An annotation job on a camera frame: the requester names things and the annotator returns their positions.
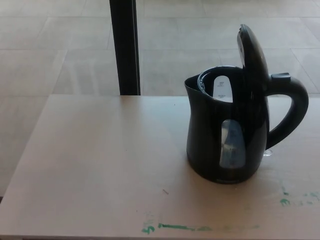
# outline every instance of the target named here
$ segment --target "kettle lid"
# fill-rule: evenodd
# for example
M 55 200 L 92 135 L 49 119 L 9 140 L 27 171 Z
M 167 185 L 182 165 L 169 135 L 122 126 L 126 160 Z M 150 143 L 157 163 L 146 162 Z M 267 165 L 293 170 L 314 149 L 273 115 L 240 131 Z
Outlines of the kettle lid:
M 240 25 L 237 43 L 246 77 L 265 87 L 269 80 L 268 66 L 264 52 L 250 27 Z

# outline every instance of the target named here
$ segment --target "metal post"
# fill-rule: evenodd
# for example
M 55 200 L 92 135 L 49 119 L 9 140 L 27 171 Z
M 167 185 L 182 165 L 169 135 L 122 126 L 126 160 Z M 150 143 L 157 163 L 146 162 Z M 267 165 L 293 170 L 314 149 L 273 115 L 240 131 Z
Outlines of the metal post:
M 136 0 L 109 0 L 120 95 L 141 95 Z

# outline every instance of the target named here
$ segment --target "green marking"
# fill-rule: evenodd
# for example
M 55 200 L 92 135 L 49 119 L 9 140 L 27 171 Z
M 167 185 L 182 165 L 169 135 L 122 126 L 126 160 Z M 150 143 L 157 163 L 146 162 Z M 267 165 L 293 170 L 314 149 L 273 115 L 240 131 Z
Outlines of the green marking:
M 196 229 L 197 231 L 212 231 L 213 229 L 209 226 L 201 226 Z
M 288 199 L 285 199 L 285 198 L 281 199 L 280 203 L 281 203 L 282 207 L 290 206 L 290 201 Z
M 158 228 L 182 229 L 182 230 L 191 230 L 191 231 L 195 231 L 196 230 L 193 227 L 188 227 L 188 226 L 183 226 L 183 225 L 162 224 L 162 223 L 159 223 Z
M 315 197 L 318 201 L 320 201 L 320 199 L 318 198 L 317 192 L 310 192 L 310 196 Z
M 144 228 L 144 229 L 141 230 L 141 232 L 146 233 L 146 234 L 149 235 L 149 234 L 150 234 L 150 230 L 151 230 L 152 232 L 154 232 L 154 231 L 155 231 L 155 228 L 154 228 L 153 226 L 148 226 L 147 229 Z

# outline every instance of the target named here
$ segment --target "table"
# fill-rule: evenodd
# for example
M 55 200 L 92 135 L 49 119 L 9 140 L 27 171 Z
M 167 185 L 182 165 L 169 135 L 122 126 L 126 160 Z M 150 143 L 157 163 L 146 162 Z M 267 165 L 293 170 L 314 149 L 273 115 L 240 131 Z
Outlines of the table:
M 290 100 L 269 99 L 274 126 Z M 1 238 L 320 238 L 320 98 L 235 185 L 186 157 L 185 96 L 51 95 L 0 205 Z

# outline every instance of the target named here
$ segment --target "black kettle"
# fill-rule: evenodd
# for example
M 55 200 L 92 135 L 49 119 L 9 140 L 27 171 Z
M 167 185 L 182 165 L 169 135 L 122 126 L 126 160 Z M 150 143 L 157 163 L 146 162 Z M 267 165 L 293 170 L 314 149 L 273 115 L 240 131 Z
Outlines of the black kettle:
M 247 180 L 264 151 L 286 138 L 303 120 L 309 104 L 300 81 L 289 73 L 271 74 L 252 30 L 242 24 L 237 43 L 243 68 L 217 66 L 184 82 L 191 116 L 187 156 L 202 177 L 222 184 Z M 291 107 L 269 130 L 267 96 L 288 95 Z

